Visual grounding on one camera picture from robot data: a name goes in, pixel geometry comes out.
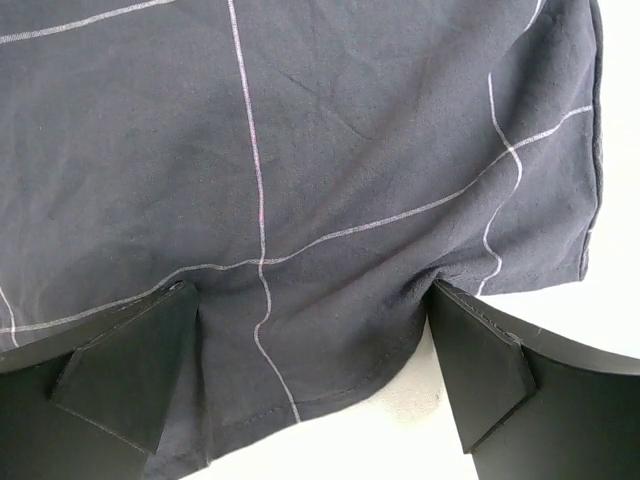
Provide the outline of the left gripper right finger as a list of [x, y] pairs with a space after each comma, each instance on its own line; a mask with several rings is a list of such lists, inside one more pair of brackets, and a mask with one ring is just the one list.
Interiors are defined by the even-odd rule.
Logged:
[[639, 476], [639, 362], [444, 281], [429, 326], [462, 450], [486, 480]]

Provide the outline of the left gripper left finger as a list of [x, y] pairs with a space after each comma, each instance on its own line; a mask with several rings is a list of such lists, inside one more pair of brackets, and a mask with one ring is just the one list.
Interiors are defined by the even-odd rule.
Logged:
[[197, 308], [195, 286], [178, 282], [2, 353], [2, 478], [141, 478]]

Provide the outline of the dark grey checked pillowcase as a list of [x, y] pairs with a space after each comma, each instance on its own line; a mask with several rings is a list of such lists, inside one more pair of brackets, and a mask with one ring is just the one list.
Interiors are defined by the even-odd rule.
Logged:
[[201, 299], [148, 479], [359, 402], [443, 280], [580, 281], [594, 1], [5, 1], [1, 347]]

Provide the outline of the white pillow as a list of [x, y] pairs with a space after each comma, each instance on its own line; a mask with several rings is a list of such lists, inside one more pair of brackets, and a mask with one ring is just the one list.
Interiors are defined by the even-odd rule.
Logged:
[[[584, 281], [491, 304], [617, 353], [639, 350], [639, 5], [602, 5], [604, 199]], [[300, 428], [288, 479], [468, 479], [435, 348], [423, 340], [372, 399]]]

